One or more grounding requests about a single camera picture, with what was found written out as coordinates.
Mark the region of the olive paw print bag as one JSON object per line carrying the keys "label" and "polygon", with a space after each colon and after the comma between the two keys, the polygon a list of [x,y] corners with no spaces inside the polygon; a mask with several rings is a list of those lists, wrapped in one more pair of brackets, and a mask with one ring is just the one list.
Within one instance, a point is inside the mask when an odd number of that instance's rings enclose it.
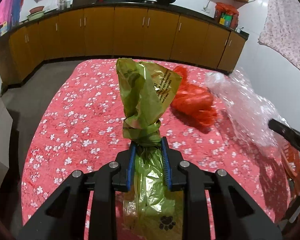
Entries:
{"label": "olive paw print bag", "polygon": [[126,117],[122,134],[136,144],[133,186],[123,199],[125,226],[145,239],[181,239],[183,193],[166,185],[159,128],[182,78],[157,63],[132,59],[118,59],[116,72]]}

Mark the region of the large bubble wrap sheet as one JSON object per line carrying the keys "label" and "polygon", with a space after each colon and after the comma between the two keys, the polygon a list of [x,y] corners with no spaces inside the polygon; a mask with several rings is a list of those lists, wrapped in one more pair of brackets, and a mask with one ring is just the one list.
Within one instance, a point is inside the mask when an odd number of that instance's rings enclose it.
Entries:
{"label": "large bubble wrap sheet", "polygon": [[239,140],[262,151],[270,147],[283,149],[285,139],[272,131],[268,122],[274,119],[284,125],[288,123],[271,101],[255,93],[243,68],[235,69],[228,76],[209,72],[205,75],[205,84],[224,103]]}

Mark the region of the orange plastic bag back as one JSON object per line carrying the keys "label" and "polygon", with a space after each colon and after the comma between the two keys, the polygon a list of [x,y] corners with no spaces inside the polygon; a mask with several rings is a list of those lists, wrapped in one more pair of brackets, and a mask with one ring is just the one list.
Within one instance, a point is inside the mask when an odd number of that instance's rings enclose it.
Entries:
{"label": "orange plastic bag back", "polygon": [[191,117],[202,127],[208,128],[215,123],[216,109],[213,107],[214,97],[206,87],[199,87],[187,81],[187,69],[178,65],[173,70],[182,77],[171,107]]}

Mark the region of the red plastic basket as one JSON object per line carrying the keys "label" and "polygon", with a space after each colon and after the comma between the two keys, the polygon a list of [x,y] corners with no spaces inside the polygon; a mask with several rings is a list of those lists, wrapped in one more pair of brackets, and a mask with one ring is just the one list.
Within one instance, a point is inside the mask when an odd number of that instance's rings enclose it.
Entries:
{"label": "red plastic basket", "polygon": [[300,152],[287,142],[281,150],[281,160],[288,179],[293,182],[294,199],[300,196]]}

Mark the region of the red floral tablecloth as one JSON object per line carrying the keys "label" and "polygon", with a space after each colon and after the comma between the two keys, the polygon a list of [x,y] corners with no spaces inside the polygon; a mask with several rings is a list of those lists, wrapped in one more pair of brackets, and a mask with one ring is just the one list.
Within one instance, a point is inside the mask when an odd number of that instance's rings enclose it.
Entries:
{"label": "red floral tablecloth", "polygon": [[[50,102],[25,162],[19,239],[145,239],[123,219],[131,140],[122,134],[116,62],[80,63]],[[208,89],[208,71],[181,66],[189,83]],[[281,150],[239,140],[213,97],[217,118],[208,128],[171,104],[160,118],[170,191],[183,193],[181,239],[281,239],[272,221],[287,207]]]}

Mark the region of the pink floral hanging cloth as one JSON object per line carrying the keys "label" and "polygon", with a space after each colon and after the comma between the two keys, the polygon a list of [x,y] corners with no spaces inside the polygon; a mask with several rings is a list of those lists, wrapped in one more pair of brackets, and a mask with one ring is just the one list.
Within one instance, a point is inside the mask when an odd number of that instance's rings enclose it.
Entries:
{"label": "pink floral hanging cloth", "polygon": [[269,0],[267,18],[258,40],[300,70],[300,2]]}

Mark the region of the lower wooden cabinets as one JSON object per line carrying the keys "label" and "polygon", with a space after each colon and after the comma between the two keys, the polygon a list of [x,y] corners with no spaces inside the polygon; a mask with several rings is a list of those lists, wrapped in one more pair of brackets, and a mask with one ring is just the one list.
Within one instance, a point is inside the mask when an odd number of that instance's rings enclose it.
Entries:
{"label": "lower wooden cabinets", "polygon": [[132,57],[233,71],[249,35],[176,5],[107,0],[52,11],[0,36],[0,78],[12,88],[41,64]]}

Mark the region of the red bag on counter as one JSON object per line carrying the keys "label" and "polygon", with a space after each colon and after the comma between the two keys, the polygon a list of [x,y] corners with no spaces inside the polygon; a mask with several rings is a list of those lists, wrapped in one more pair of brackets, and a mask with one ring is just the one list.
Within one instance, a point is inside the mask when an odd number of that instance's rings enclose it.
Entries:
{"label": "red bag on counter", "polygon": [[214,20],[219,24],[227,28],[236,29],[238,26],[238,17],[239,12],[232,5],[221,2],[216,3]]}

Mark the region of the glass jar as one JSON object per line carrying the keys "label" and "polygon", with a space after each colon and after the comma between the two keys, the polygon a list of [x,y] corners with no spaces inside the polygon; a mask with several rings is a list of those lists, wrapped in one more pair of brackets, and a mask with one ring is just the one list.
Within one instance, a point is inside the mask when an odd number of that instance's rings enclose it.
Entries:
{"label": "glass jar", "polygon": [[70,0],[57,0],[57,7],[59,11],[68,9],[71,7],[71,1]]}

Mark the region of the stacked basins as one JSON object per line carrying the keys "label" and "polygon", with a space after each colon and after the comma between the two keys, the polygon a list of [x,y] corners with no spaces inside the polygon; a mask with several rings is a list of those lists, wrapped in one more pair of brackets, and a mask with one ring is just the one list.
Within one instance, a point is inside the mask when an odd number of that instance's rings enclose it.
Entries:
{"label": "stacked basins", "polygon": [[29,21],[36,20],[45,14],[44,6],[34,7],[29,12],[30,14],[27,16],[27,19]]}

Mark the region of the magenta blue hanging cloth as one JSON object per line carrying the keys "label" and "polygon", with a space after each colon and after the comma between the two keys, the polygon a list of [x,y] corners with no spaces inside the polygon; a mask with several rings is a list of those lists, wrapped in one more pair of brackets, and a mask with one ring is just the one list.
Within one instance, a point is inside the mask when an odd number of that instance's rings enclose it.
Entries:
{"label": "magenta blue hanging cloth", "polygon": [[2,0],[0,2],[0,25],[7,25],[8,29],[16,26],[20,20],[20,12],[24,0]]}

